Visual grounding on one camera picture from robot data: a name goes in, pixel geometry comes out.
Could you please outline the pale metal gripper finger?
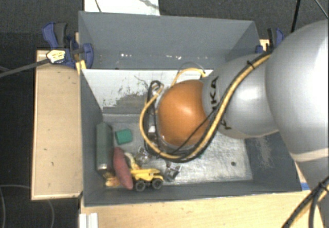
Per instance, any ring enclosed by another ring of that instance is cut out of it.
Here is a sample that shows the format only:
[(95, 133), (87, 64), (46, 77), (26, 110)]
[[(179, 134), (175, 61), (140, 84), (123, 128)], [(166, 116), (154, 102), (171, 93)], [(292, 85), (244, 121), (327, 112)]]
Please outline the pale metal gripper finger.
[(164, 171), (164, 179), (166, 181), (174, 181), (177, 175), (181, 171), (181, 165), (174, 164), (174, 163), (167, 163), (166, 169)]
[(144, 148), (139, 147), (136, 153), (136, 163), (137, 164), (146, 164), (151, 159), (150, 153)]

